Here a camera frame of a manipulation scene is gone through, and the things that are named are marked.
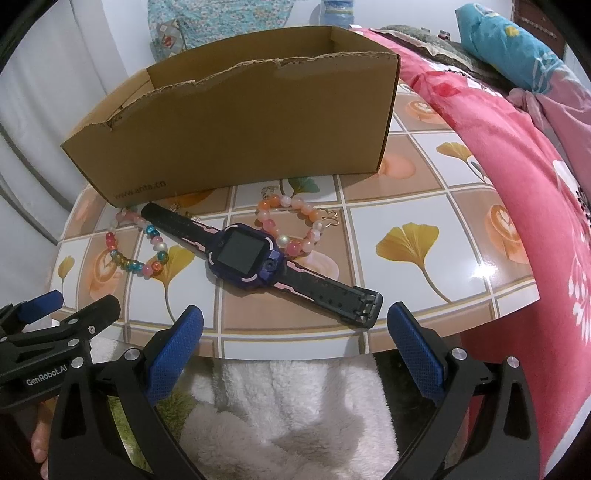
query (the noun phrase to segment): black watch strap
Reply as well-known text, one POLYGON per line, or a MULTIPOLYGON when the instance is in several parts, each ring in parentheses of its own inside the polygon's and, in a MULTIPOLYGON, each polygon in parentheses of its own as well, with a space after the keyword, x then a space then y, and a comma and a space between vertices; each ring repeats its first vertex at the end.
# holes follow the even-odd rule
POLYGON ((213 236, 219 232, 217 228, 171 212, 152 202, 142 208, 141 216, 156 228, 194 245, 201 252, 211 250, 213 236))
POLYGON ((349 287, 286 260, 277 270, 274 287, 289 291, 338 314, 345 323, 371 328, 382 308, 381 294, 361 287, 349 287))

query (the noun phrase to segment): blue gripper pad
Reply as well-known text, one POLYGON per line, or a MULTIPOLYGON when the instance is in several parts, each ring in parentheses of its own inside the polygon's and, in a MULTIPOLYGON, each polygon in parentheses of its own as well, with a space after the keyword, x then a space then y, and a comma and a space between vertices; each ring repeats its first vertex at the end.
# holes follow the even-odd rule
POLYGON ((53 290, 36 299, 21 303, 17 308, 17 316, 21 322, 34 323, 59 310, 63 304, 64 297, 58 290, 53 290))
POLYGON ((444 366, 425 341, 418 322, 402 302, 396 302, 388 310, 388 332, 421 395, 439 405, 445 396, 444 366))
POLYGON ((148 371, 145 395, 151 405, 170 395, 203 333, 203 314, 189 306, 170 329, 171 336, 148 371))

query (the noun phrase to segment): smartwatch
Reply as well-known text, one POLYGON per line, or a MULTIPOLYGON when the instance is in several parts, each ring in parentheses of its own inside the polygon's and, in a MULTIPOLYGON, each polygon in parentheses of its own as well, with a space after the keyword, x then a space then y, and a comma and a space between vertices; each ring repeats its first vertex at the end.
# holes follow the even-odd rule
POLYGON ((376 291, 349 287, 285 257, 272 235, 243 223, 223 230, 148 203, 141 216, 205 254, 211 272, 242 289, 274 287, 336 313, 341 321, 371 328, 382 307, 376 291))

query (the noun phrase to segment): pink strap accent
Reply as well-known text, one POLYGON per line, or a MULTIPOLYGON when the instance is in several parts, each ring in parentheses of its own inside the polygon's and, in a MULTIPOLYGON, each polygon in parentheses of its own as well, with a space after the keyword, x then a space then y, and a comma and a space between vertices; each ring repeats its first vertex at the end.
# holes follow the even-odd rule
POLYGON ((303 267, 299 267, 297 263, 291 262, 289 260, 286 263, 287 263, 287 266, 289 268, 291 268, 292 270, 295 270, 296 272, 299 272, 299 273, 307 273, 308 275, 314 275, 315 277, 322 278, 324 280, 324 277, 322 277, 322 276, 320 276, 320 275, 318 275, 318 274, 316 274, 316 273, 314 273, 314 272, 312 272, 310 270, 307 270, 307 269, 305 269, 303 267))
POLYGON ((306 297, 305 295, 302 295, 301 293, 295 291, 293 289, 293 287, 290 287, 289 285, 284 285, 283 283, 276 283, 275 285, 273 285, 275 288, 278 288, 279 290, 287 290, 290 291, 296 295, 299 295, 300 297, 306 299, 306 300, 310 300, 310 301, 314 301, 312 300, 310 297, 306 297))
POLYGON ((199 250, 201 250, 201 252, 205 252, 205 247, 199 242, 192 242, 191 240, 188 240, 185 237, 183 237, 183 240, 185 240, 188 244, 196 246, 199 250))
POLYGON ((207 225, 204 225, 204 224, 202 224, 202 223, 196 222, 195 220, 193 220, 193 223, 194 223, 195 225, 197 225, 198 227, 201 227, 201 228, 203 228, 203 230, 205 230, 207 233, 218 233, 218 232, 220 231, 220 230, 218 230, 217 228, 214 228, 214 227, 212 227, 212 226, 207 226, 207 225))

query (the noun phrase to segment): white fluffy towel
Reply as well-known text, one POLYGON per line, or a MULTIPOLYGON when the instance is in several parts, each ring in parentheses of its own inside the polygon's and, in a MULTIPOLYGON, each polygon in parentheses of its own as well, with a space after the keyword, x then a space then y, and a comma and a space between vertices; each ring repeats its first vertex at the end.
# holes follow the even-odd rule
POLYGON ((398 460, 372 355, 195 357, 177 387, 198 402, 180 444, 209 480, 381 480, 398 460))

